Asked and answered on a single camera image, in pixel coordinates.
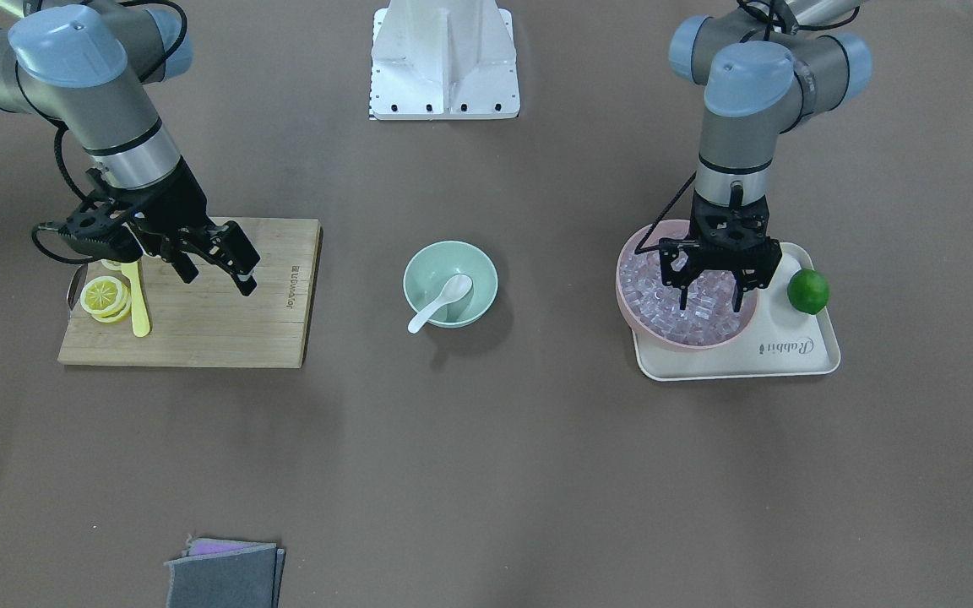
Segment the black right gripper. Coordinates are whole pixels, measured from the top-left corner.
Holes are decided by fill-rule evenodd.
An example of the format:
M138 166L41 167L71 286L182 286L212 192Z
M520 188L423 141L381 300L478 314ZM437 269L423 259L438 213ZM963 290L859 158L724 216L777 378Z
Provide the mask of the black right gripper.
M206 214L206 197L185 160L169 176L139 189L112 186L97 169L86 171L93 190L86 200L112 198L135 205L130 230L138 238L143 255L170 264L182 282L199 274L190 254L220 267L243 296L250 296L258 282L253 278L260 255L236 222L216 223Z

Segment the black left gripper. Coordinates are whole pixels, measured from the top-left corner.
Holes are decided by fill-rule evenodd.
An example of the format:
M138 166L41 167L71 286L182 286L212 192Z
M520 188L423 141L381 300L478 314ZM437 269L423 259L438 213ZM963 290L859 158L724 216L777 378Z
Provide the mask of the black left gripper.
M659 242L661 282L680 290L679 309L687 309L690 285L708 270L733 274L733 312L741 311L746 293L767 289L781 260L779 240L767 235L768 222L765 196L718 205L695 193L686 237Z

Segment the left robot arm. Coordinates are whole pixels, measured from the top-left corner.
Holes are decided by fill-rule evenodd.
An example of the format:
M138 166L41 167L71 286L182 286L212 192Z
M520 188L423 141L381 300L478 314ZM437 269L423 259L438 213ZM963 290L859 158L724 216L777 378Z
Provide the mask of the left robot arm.
M767 190L777 139L866 88L872 54L834 28L858 1L741 1L722 17L696 15L669 46L673 73L702 85L705 115L690 187L688 234L656 243L661 281L688 288L705 272L729 272L734 309L769 287L780 243L769 237Z

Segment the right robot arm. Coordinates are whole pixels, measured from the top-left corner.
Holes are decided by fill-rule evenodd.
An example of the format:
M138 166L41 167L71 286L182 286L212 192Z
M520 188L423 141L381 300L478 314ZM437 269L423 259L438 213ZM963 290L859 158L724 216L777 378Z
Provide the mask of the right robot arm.
M71 132L93 160L91 192L62 222L39 224L73 250L69 264L144 255L197 277L194 258L223 269L242 294L259 254L236 222L217 225L177 143L145 91L192 65L186 17L169 1L19 1L0 28L0 111Z

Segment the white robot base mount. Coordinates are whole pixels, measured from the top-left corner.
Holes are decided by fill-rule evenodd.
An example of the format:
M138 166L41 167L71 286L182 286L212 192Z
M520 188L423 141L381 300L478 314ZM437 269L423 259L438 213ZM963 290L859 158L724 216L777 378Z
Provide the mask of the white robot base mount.
M519 115L513 16L494 1L391 1L373 15L371 59L373 120Z

